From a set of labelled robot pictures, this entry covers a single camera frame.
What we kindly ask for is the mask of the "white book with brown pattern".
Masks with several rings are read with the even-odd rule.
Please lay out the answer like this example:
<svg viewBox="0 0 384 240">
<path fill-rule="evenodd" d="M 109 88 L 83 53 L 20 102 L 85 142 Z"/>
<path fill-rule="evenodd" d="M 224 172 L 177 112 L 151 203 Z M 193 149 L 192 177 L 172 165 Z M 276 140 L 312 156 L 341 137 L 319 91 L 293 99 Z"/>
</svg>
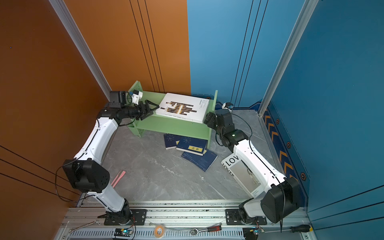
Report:
<svg viewBox="0 0 384 240">
<path fill-rule="evenodd" d="M 208 106 L 208 99 L 167 93 L 159 104 L 156 114 L 202 124 Z"/>
</svg>

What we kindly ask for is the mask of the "white LOVER book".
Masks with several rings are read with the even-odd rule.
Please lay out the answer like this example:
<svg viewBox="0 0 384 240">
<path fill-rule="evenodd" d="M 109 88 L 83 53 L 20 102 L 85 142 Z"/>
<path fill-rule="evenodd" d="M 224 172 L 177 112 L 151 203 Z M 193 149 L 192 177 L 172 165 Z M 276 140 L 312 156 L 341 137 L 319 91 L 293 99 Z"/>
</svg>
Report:
<svg viewBox="0 0 384 240">
<path fill-rule="evenodd" d="M 257 198 L 261 194 L 259 179 L 242 159 L 231 154 L 221 164 L 251 198 Z"/>
</svg>

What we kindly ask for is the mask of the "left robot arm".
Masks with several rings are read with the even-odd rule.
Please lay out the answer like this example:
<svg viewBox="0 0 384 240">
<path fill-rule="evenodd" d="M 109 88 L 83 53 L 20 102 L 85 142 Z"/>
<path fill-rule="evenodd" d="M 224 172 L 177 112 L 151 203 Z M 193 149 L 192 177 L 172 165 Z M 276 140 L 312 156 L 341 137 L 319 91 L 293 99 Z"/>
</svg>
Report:
<svg viewBox="0 0 384 240">
<path fill-rule="evenodd" d="M 106 210 L 106 223 L 133 224 L 134 216 L 128 201 L 110 183 L 110 173 L 102 167 L 102 160 L 122 120 L 144 120 L 159 108 L 149 100 L 142 101 L 143 93 L 134 90 L 111 91 L 110 101 L 99 111 L 95 126 L 81 150 L 62 169 L 71 186 L 95 198 Z"/>
</svg>

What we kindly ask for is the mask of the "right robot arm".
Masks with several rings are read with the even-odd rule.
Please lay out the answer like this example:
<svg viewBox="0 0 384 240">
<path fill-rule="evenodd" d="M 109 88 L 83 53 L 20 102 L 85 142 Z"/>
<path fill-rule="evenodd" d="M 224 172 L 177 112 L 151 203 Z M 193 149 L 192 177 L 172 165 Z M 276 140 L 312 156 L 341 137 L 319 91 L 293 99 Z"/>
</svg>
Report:
<svg viewBox="0 0 384 240">
<path fill-rule="evenodd" d="M 229 109 L 207 113 L 204 124 L 215 130 L 224 147 L 227 147 L 246 168 L 245 173 L 256 181 L 252 199 L 239 205 L 244 224 L 251 224 L 258 217 L 282 223 L 283 219 L 301 205 L 300 185 L 295 178 L 287 178 L 274 168 L 254 147 L 251 137 L 236 129 Z"/>
</svg>

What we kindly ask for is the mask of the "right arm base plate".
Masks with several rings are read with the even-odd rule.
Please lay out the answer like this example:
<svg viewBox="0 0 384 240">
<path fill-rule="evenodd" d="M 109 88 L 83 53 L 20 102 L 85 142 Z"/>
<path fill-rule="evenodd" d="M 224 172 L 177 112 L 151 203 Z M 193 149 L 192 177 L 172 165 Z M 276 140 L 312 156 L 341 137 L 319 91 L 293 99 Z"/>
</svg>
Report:
<svg viewBox="0 0 384 240">
<path fill-rule="evenodd" d="M 234 225 L 267 225 L 267 218 L 263 216 L 257 216 L 253 218 L 243 217 L 239 209 L 226 209 L 226 223 L 229 226 Z"/>
</svg>

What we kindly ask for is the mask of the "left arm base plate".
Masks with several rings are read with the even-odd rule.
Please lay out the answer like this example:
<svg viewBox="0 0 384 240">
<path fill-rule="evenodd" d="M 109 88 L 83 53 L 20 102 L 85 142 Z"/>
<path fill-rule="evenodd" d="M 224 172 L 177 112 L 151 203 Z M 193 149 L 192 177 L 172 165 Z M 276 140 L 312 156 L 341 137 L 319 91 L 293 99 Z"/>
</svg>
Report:
<svg viewBox="0 0 384 240">
<path fill-rule="evenodd" d="M 133 209 L 131 216 L 128 220 L 116 220 L 112 217 L 106 217 L 104 221 L 105 226 L 144 226 L 147 218 L 146 209 Z"/>
</svg>

